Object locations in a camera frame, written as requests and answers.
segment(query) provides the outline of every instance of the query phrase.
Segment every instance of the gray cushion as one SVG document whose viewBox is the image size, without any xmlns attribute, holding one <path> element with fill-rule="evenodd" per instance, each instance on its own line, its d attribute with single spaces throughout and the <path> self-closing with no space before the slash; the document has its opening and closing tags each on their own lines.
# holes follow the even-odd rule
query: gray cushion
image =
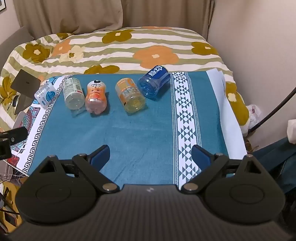
<svg viewBox="0 0 296 241">
<path fill-rule="evenodd" d="M 2 44 L 0 44 L 0 73 L 10 53 L 20 44 L 34 40 L 26 27 L 21 27 Z"/>
</svg>

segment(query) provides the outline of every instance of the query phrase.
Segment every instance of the floral bedspread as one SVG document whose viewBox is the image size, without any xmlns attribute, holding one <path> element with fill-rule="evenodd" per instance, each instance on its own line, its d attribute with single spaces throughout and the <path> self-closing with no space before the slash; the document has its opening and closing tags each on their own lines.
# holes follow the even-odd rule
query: floral bedspread
<svg viewBox="0 0 296 241">
<path fill-rule="evenodd" d="M 226 79 L 226 96 L 243 133 L 249 112 L 217 50 L 196 32 L 183 28 L 137 27 L 89 34 L 51 34 L 17 46 L 0 76 L 0 127 L 12 128 L 16 116 L 10 88 L 20 69 L 40 79 L 67 74 L 146 73 L 155 65 L 171 72 L 217 68 Z"/>
</svg>

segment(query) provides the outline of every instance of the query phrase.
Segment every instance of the black ribbed surface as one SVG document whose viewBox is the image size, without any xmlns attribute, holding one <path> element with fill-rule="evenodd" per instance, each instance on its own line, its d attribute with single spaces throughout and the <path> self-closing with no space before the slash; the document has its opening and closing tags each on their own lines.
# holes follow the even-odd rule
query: black ribbed surface
<svg viewBox="0 0 296 241">
<path fill-rule="evenodd" d="M 197 196 L 181 194 L 174 185 L 125 185 L 119 193 L 103 195 L 90 213 L 72 223 L 60 226 L 24 223 L 9 238 L 12 241 L 279 241 L 291 237 L 274 222 L 240 226 L 222 221 L 205 209 Z"/>
</svg>

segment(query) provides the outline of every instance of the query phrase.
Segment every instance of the barcode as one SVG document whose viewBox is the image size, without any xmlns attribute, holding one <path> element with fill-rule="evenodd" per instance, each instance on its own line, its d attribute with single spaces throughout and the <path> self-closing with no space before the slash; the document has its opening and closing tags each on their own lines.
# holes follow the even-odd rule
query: barcode
<svg viewBox="0 0 296 241">
<path fill-rule="evenodd" d="M 79 91 L 82 91 L 82 89 L 80 88 L 79 85 L 76 85 L 76 89 L 79 90 Z"/>
</svg>

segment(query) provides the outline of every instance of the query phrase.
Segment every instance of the bottle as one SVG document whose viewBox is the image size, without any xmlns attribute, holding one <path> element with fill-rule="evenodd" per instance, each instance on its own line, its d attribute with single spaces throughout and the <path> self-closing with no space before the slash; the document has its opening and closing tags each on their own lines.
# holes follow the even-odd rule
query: bottle
<svg viewBox="0 0 296 241">
<path fill-rule="evenodd" d="M 99 80 L 93 80 L 87 85 L 85 107 L 88 112 L 99 115 L 106 109 L 107 99 L 105 91 L 106 85 Z"/>
<path fill-rule="evenodd" d="M 126 112 L 134 113 L 145 106 L 145 98 L 131 78 L 119 80 L 115 90 Z"/>
<path fill-rule="evenodd" d="M 149 99 L 155 98 L 159 89 L 170 81 L 170 73 L 163 66 L 157 65 L 138 81 L 141 93 Z"/>
<path fill-rule="evenodd" d="M 57 94 L 56 89 L 52 83 L 47 82 L 39 88 L 39 90 L 34 94 L 36 100 L 43 108 L 47 108 L 53 97 Z"/>
<path fill-rule="evenodd" d="M 66 79 L 63 85 L 66 106 L 71 110 L 80 109 L 85 103 L 81 84 L 76 78 Z"/>
</svg>

